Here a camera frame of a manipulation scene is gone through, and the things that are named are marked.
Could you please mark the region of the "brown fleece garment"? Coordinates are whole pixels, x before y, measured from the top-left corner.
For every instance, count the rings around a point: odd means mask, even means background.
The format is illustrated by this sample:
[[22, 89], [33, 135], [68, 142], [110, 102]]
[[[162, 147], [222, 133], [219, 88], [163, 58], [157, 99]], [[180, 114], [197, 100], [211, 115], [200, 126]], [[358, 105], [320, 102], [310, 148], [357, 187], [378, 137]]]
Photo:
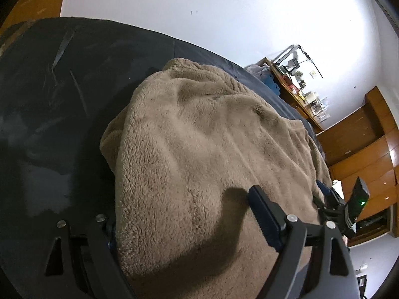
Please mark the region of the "brown fleece garment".
[[139, 298], [255, 298], [277, 259], [248, 205], [271, 201], [317, 224], [329, 170], [300, 120], [225, 71], [170, 60], [106, 128], [116, 245]]

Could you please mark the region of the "wooden wardrobe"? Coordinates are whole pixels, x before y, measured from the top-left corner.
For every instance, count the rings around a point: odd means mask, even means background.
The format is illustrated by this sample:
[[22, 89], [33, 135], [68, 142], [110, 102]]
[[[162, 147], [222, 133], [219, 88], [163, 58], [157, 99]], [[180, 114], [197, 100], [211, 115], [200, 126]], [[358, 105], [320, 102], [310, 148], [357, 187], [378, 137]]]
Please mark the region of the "wooden wardrobe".
[[350, 245], [384, 233], [398, 237], [398, 126], [380, 90], [371, 89], [362, 107], [317, 138], [344, 198], [350, 198], [359, 177], [371, 194]]

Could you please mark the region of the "cluttered wooden desk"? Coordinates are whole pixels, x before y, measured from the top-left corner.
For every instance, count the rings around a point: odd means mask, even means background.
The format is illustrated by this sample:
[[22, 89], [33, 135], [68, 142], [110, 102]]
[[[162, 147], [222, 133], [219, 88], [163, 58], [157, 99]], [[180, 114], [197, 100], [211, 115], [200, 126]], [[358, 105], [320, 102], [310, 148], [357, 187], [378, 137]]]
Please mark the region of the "cluttered wooden desk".
[[318, 117], [312, 112], [310, 104], [306, 102], [291, 78], [287, 74], [281, 73], [279, 68], [269, 59], [264, 57], [259, 62], [246, 66], [245, 69], [253, 76], [260, 76], [263, 70], [268, 70], [273, 77], [273, 81], [279, 86], [280, 98], [296, 109], [299, 114], [311, 124], [316, 134], [320, 134], [324, 131], [319, 123]]

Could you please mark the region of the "black bed sheet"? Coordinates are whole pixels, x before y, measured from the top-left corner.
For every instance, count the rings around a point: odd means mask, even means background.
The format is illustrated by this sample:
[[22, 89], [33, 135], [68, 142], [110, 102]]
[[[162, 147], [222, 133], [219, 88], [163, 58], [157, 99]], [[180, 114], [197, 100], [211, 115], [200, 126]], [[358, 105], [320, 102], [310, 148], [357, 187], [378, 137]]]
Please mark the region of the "black bed sheet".
[[282, 117], [300, 120], [318, 147], [311, 126], [265, 83], [203, 48], [106, 20], [11, 28], [1, 38], [1, 269], [23, 298], [44, 298], [43, 268], [60, 219], [76, 227], [105, 215], [121, 270], [115, 175], [101, 138], [135, 89], [176, 58], [233, 76]]

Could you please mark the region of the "wooden door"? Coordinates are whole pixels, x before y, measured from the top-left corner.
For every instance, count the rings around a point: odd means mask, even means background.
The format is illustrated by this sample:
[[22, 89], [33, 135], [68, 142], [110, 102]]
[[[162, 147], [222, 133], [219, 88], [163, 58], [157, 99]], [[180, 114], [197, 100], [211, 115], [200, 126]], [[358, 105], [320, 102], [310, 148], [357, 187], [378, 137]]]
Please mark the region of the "wooden door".
[[18, 0], [1, 24], [1, 34], [27, 20], [60, 17], [63, 0]]

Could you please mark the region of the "metal frame on desk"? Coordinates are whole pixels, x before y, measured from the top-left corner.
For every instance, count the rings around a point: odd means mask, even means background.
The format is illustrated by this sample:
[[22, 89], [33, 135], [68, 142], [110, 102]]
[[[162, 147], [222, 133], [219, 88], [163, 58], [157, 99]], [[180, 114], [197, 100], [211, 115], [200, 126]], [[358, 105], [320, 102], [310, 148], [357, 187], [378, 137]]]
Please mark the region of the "metal frame on desk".
[[316, 66], [311, 56], [309, 56], [309, 54], [307, 54], [307, 52], [305, 52], [302, 46], [299, 44], [293, 44], [288, 46], [286, 49], [280, 52], [280, 54], [278, 54], [271, 62], [274, 66], [280, 69], [280, 71], [288, 74], [289, 76], [295, 76], [302, 63], [311, 62], [316, 72], [320, 75], [321, 78], [323, 78], [322, 73]]

